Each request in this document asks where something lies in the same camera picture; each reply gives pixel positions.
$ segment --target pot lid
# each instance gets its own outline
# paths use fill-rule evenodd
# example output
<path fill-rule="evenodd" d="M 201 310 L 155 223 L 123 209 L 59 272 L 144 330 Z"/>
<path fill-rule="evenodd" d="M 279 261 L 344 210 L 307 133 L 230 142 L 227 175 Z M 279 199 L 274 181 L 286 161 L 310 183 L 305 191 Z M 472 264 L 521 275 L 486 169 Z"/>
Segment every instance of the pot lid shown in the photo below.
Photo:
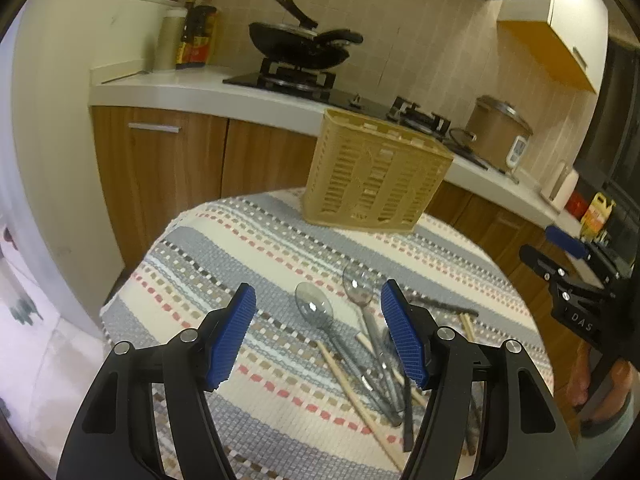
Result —
<path fill-rule="evenodd" d="M 529 133 L 529 135 L 533 135 L 533 130 L 531 129 L 531 126 L 529 126 L 529 123 L 527 123 L 527 121 L 525 121 L 509 103 L 499 101 L 498 99 L 496 99 L 495 97 L 491 97 L 490 95 L 480 96 L 478 99 L 476 99 L 476 103 L 489 106 L 491 108 L 494 108 L 495 110 L 498 110 L 499 112 L 502 112 L 507 117 L 513 119 L 520 126 L 522 126 Z"/>

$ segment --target gas stove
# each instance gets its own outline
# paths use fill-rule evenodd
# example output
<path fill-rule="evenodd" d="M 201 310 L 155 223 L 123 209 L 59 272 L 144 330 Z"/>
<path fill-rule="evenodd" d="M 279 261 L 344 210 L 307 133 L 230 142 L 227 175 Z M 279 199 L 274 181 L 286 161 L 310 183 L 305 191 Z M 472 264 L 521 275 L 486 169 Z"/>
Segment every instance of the gas stove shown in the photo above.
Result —
<path fill-rule="evenodd" d="M 389 107 L 359 94 L 334 88 L 335 73 L 292 68 L 265 58 L 260 72 L 225 79 L 223 83 L 259 88 L 386 120 Z"/>
<path fill-rule="evenodd" d="M 447 137 L 446 134 L 451 124 L 448 119 L 433 113 L 425 114 L 418 110 L 420 105 L 400 96 L 396 97 L 393 105 L 389 107 L 361 97 L 359 94 L 338 90 L 334 88 L 335 77 L 333 72 L 303 70 L 265 58 L 259 72 L 225 79 L 223 83 L 259 88 L 308 99 L 399 124 L 435 137 L 453 153 L 484 170 L 490 167 L 471 149 L 461 146 Z"/>

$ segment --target knob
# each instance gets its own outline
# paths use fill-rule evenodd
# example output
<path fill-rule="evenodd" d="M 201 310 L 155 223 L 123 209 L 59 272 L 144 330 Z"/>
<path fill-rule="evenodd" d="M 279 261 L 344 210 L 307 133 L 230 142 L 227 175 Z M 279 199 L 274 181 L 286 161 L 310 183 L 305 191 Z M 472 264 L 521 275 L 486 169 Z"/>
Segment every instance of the knob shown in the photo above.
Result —
<path fill-rule="evenodd" d="M 353 99 L 349 101 L 349 106 L 353 106 L 354 108 L 362 108 L 362 104 L 360 104 L 360 94 L 354 95 Z"/>

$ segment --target saucepan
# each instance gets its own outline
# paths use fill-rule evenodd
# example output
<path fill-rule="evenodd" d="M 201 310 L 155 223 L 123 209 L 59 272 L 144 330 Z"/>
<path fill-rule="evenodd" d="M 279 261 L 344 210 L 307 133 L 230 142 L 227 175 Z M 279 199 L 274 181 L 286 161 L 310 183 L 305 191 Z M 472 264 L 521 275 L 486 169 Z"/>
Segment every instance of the saucepan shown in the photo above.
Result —
<path fill-rule="evenodd" d="M 255 47 L 267 58 L 299 68 L 325 70 L 349 57 L 347 46 L 361 44 L 363 37 L 347 28 L 318 33 L 318 22 L 308 17 L 293 0 L 276 0 L 294 16 L 299 25 L 288 23 L 249 24 L 249 35 Z"/>

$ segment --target kitchen counter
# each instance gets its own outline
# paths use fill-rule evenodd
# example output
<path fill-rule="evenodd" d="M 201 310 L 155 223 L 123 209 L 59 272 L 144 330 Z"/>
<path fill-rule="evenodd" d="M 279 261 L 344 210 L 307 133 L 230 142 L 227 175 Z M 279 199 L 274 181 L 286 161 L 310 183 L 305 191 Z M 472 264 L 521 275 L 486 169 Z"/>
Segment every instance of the kitchen counter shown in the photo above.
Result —
<path fill-rule="evenodd" d="M 180 110 L 319 135 L 327 105 L 222 83 L 235 75 L 238 73 L 220 67 L 133 75 L 93 86 L 89 105 Z M 459 156 L 455 156 L 445 180 L 540 227 L 556 223 L 571 234 L 579 230 L 575 219 L 566 212 L 558 214 L 532 187 L 515 184 L 497 171 L 483 170 Z"/>

